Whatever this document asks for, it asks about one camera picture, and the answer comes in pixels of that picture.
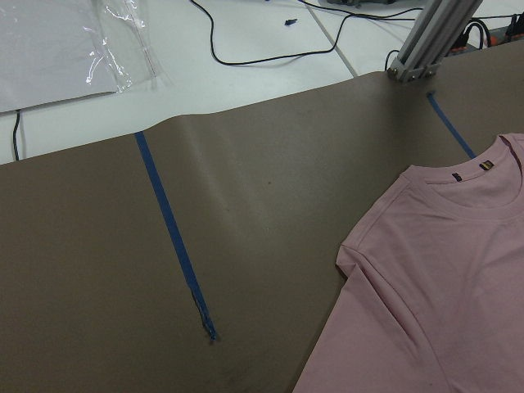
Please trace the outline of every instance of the shirt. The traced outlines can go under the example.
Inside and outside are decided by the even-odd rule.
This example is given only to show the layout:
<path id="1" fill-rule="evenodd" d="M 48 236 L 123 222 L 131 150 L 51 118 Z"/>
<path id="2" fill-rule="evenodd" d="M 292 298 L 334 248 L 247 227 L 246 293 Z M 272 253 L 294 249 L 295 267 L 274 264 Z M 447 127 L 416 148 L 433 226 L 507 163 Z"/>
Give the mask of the shirt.
<path id="1" fill-rule="evenodd" d="M 524 391 L 523 145 L 399 176 L 341 245 L 294 393 Z"/>

